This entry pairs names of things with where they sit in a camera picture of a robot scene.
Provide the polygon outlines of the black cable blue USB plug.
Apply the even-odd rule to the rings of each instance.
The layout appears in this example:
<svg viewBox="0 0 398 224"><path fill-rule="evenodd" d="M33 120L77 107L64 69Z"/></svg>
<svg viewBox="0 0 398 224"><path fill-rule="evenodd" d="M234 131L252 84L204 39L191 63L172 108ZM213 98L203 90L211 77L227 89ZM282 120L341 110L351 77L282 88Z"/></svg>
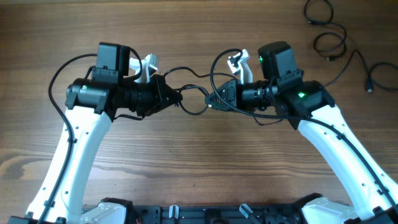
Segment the black cable blue USB plug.
<svg viewBox="0 0 398 224"><path fill-rule="evenodd" d="M384 86L384 85L378 83L377 81L375 81L375 79L373 79L373 76L372 76L372 72L378 67L391 67L394 70L397 70L397 65L395 65L393 63L390 63L390 62L377 62L374 65L372 65L371 67L368 67L363 55L361 54L361 52L359 50L353 50L352 51L351 55L348 58L348 61L346 62L345 66L343 67L341 72L334 79L332 79L332 81L328 82L327 84L324 84L324 86L330 86L330 85L334 84L335 82L337 82L338 79L341 78L341 76L344 74L344 72L346 71L346 69L350 65L350 63L351 63L351 61L352 61L352 59L354 57L354 54L358 54L358 56L360 58L360 61L361 61L362 65L363 65L363 68L364 68L364 71L365 71L365 78L366 78L365 79L365 84L364 84L364 90L367 93L372 93L374 91L374 87L375 86L377 86L380 89L385 90L385 91L393 91L393 92L397 91L397 87Z"/></svg>

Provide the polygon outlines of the black cable gold plug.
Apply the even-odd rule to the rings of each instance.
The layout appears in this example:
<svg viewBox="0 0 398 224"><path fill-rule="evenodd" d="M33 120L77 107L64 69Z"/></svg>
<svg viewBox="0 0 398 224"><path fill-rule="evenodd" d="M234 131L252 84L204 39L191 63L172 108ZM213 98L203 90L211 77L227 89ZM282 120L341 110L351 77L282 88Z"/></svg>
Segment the black cable gold plug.
<svg viewBox="0 0 398 224"><path fill-rule="evenodd" d="M311 3L313 3L312 0L307 0L305 2L304 7L303 7L303 15L304 15L304 18L307 20L307 23L311 26L323 26L323 27L334 26L343 31L342 34L339 34L336 32L323 32L323 33L317 35L313 40L313 50L316 51L316 53L319 56L322 56L326 61L332 62L332 61L344 56L344 54L347 51L347 45L346 45L347 31L344 26L333 21L335 10L334 10L334 7L331 4L331 2L329 0L322 0L322 1L329 7L330 15L329 15L328 19L317 20L308 15L308 8L310 7ZM326 36L336 37L339 40L339 42L336 45L334 45L333 47L330 47L328 49L320 49L318 47L318 43L322 38L324 38Z"/></svg>

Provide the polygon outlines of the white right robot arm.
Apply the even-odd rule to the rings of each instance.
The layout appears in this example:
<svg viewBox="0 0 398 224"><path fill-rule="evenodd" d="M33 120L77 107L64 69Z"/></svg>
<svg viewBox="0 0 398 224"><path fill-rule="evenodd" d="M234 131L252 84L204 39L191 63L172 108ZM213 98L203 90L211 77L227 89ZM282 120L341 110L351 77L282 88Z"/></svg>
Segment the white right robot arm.
<svg viewBox="0 0 398 224"><path fill-rule="evenodd" d="M215 87L205 98L214 110L261 118L268 107L307 138L327 161L351 205L311 194L276 219L292 223L396 223L397 184L378 166L345 122L339 107L318 81L303 81L291 46L273 42L259 48L264 78L254 82L245 50L228 50L228 65L239 80Z"/></svg>

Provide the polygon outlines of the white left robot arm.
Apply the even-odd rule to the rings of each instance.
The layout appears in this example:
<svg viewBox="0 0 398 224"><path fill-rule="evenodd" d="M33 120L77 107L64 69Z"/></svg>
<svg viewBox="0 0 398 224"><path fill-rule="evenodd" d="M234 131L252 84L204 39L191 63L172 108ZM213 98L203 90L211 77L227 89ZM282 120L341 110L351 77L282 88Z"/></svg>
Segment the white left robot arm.
<svg viewBox="0 0 398 224"><path fill-rule="evenodd" d="M157 74L156 58L142 59L125 45L102 42L96 64L67 88L66 110L60 112L63 133L44 182L23 217L10 223L138 223L129 200L104 198L83 212L83 196L98 148L118 117L142 120L181 102L182 95Z"/></svg>

